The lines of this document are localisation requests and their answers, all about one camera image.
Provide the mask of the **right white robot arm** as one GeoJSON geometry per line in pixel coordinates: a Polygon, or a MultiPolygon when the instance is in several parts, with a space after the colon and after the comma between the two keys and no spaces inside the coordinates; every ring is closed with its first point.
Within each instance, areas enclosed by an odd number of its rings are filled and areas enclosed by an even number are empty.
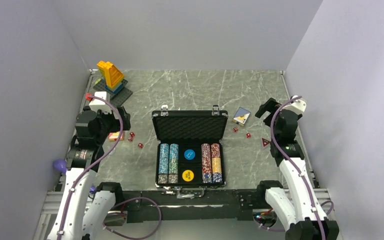
{"type": "Polygon", "coordinates": [[[330,220],[317,199],[307,172],[304,152],[296,140],[298,121],[307,103],[294,96],[281,104],[270,98],[260,105],[255,117],[269,115],[264,124],[270,128],[270,154],[283,174],[288,191],[279,181],[265,180],[257,186],[256,203],[274,210],[287,240],[336,240],[340,228],[330,220]]]}

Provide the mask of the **blue playing card deck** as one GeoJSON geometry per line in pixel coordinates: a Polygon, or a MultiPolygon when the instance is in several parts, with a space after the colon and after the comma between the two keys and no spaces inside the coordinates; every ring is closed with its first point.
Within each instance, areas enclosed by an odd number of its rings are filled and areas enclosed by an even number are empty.
{"type": "Polygon", "coordinates": [[[236,113],[234,114],[232,122],[241,127],[244,127],[250,115],[251,115],[251,112],[249,110],[243,107],[239,107],[236,113]]]}

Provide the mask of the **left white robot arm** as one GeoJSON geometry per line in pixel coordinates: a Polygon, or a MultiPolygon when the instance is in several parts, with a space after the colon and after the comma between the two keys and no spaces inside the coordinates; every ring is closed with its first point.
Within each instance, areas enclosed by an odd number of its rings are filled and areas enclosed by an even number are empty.
{"type": "Polygon", "coordinates": [[[99,169],[99,160],[107,156],[103,144],[111,133],[130,129],[130,114],[123,106],[116,112],[106,104],[86,106],[76,117],[76,133],[67,154],[65,185],[49,240],[93,240],[102,228],[108,211],[124,203],[119,183],[102,182],[90,206],[90,188],[99,169]]]}

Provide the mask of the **red playing card deck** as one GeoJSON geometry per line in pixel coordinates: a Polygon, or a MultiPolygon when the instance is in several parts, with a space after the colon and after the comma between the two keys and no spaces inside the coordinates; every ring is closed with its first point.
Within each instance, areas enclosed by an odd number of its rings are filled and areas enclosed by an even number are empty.
{"type": "Polygon", "coordinates": [[[120,141],[123,141],[124,140],[124,132],[111,132],[109,135],[108,135],[108,140],[110,142],[115,142],[117,139],[119,138],[120,141]]]}

